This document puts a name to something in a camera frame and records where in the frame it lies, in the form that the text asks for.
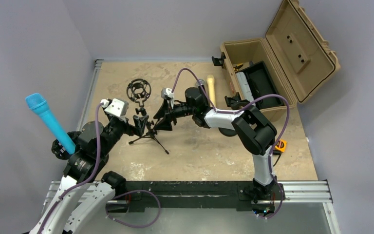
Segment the black tripod mic stand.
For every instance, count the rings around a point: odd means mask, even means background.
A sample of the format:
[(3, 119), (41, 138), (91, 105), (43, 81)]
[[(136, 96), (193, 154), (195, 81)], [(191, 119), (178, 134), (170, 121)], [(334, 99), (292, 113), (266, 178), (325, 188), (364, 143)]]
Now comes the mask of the black tripod mic stand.
[[(136, 115), (137, 116), (144, 116), (147, 115), (147, 111), (145, 109), (144, 102), (147, 101), (150, 98), (151, 95), (151, 85), (148, 81), (142, 78), (136, 78), (132, 80), (126, 89), (127, 97), (134, 103), (137, 103), (139, 105), (138, 108), (135, 108)], [(165, 151), (166, 154), (169, 155), (169, 151), (164, 148), (164, 146), (159, 142), (159, 140), (156, 138), (156, 135), (158, 134), (156, 130), (152, 128), (154, 125), (153, 121), (147, 122), (146, 128), (147, 132), (140, 136), (139, 138), (132, 140), (129, 142), (129, 145), (134, 144), (136, 141), (143, 139), (143, 138), (150, 138), (153, 139), (155, 142), (157, 142)]]

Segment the black grey microphone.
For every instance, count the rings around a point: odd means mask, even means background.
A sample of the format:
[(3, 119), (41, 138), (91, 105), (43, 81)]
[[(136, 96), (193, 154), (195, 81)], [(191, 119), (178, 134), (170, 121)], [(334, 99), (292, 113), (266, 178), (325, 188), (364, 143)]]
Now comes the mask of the black grey microphone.
[(203, 86), (203, 87), (205, 87), (205, 84), (206, 84), (206, 81), (205, 81), (205, 80), (203, 80), (203, 79), (198, 79), (198, 81), (196, 81), (196, 83), (195, 83), (195, 86), (196, 86), (196, 87), (199, 87), (199, 86)]

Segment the cream microphone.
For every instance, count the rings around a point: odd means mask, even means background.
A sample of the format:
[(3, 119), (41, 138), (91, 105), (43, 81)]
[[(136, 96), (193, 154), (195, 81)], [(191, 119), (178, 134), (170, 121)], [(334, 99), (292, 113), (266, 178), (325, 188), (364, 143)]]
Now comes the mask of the cream microphone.
[(213, 75), (208, 75), (206, 77), (207, 87), (208, 87), (208, 96), (212, 103), (212, 106), (216, 107), (216, 95), (215, 95), (215, 78)]

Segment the round base mic stand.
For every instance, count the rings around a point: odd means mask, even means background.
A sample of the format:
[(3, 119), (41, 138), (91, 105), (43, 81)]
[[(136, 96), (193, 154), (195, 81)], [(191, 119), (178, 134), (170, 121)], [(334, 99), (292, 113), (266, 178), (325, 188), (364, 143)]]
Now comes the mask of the round base mic stand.
[[(242, 99), (238, 92), (232, 97), (225, 96), (224, 99), (225, 99), (227, 107), (230, 107), (232, 110), (240, 110), (241, 108), (243, 108), (245, 105), (247, 105), (250, 102), (247, 99)], [(219, 129), (219, 132), (223, 136), (234, 137), (237, 135), (237, 133), (234, 130), (225, 129), (225, 128), (218, 128), (218, 129)]]

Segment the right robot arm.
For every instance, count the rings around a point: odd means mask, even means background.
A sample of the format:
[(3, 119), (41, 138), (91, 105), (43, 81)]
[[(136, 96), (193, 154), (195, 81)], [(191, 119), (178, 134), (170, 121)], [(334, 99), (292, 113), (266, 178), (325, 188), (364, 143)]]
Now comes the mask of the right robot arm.
[(263, 198), (271, 198), (273, 188), (277, 186), (280, 199), (284, 200), (284, 189), (277, 181), (271, 158), (282, 133), (278, 133), (275, 126), (255, 106), (256, 102), (267, 98), (280, 98), (283, 103), (288, 104), (284, 97), (268, 94), (247, 103), (237, 111), (210, 107), (207, 93), (202, 87), (187, 88), (185, 101), (180, 104), (174, 104), (174, 94), (170, 88), (162, 90), (162, 98), (163, 103), (153, 117), (157, 120), (156, 130), (172, 131), (178, 118), (191, 116), (199, 127), (233, 131), (253, 157), (255, 174), (250, 197), (254, 202)]

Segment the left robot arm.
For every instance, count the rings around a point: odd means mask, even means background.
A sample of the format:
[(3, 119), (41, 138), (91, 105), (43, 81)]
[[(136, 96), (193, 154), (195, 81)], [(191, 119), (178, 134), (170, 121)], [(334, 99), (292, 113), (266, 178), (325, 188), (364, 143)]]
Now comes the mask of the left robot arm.
[(53, 153), (66, 160), (67, 165), (48, 208), (30, 231), (32, 234), (76, 234), (107, 201), (121, 199), (127, 192), (126, 179), (110, 171), (84, 196), (122, 135), (142, 136), (149, 118), (133, 116), (131, 125), (126, 118), (110, 114), (107, 117), (106, 126), (95, 120), (85, 124), (81, 131), (68, 133), (76, 145), (73, 155), (63, 152), (57, 140), (53, 142)]

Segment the left round base stand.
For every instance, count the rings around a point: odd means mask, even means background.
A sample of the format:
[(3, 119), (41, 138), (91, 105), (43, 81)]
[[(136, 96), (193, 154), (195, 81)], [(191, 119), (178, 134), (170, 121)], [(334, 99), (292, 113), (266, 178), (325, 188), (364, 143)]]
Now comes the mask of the left round base stand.
[[(96, 142), (96, 132), (95, 130), (90, 131), (71, 131), (67, 133), (72, 142), (75, 145), (75, 153), (70, 154), (66, 148), (55, 139), (51, 146), (51, 152), (56, 156), (56, 158), (61, 160), (69, 160), (71, 157), (77, 155), (95, 164), (96, 153), (97, 153), (97, 142)], [(101, 151), (100, 151), (100, 165), (99, 168), (105, 166), (109, 161), (109, 148), (106, 135), (101, 133)]]

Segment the blue microphone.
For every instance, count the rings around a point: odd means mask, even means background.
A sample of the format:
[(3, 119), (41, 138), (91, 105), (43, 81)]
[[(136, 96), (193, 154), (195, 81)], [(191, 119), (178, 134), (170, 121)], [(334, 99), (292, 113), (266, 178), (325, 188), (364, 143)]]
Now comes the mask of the blue microphone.
[(36, 114), (52, 132), (59, 143), (71, 155), (75, 153), (75, 144), (50, 110), (46, 99), (40, 93), (34, 93), (25, 98), (29, 109)]

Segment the grey device in case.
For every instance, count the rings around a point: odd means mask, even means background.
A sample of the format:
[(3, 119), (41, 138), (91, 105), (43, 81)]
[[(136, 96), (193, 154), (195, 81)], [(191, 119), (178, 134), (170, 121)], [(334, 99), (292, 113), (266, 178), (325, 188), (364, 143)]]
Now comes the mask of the grey device in case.
[(254, 101), (249, 83), (247, 81), (247, 78), (244, 74), (244, 72), (238, 72), (236, 73), (237, 81), (239, 84), (239, 87), (241, 89), (241, 97), (243, 100), (248, 100), (249, 102)]

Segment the orange tape measure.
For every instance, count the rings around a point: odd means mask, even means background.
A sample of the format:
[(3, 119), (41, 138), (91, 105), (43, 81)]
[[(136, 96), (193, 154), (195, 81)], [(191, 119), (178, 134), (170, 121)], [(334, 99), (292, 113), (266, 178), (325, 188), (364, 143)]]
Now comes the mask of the orange tape measure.
[(273, 154), (279, 155), (285, 152), (287, 147), (287, 141), (279, 140), (274, 147)]

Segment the tan hard case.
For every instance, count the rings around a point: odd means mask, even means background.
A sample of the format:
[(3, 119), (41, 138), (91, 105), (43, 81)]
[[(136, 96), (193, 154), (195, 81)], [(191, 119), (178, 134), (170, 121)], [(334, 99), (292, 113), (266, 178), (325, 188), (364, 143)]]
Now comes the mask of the tan hard case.
[(297, 0), (284, 0), (265, 37), (226, 41), (215, 66), (225, 71), (230, 93), (242, 94), (236, 73), (263, 61), (278, 90), (288, 104), (260, 110), (271, 122), (306, 102), (339, 69), (336, 53), (329, 48)]

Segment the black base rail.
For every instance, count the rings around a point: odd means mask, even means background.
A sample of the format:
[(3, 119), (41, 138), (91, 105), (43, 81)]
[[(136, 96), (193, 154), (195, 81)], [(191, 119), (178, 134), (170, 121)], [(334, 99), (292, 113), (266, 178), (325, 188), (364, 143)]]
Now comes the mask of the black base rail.
[(106, 208), (111, 213), (142, 213), (146, 208), (235, 209), (266, 214), (278, 192), (253, 181), (128, 181), (124, 198)]

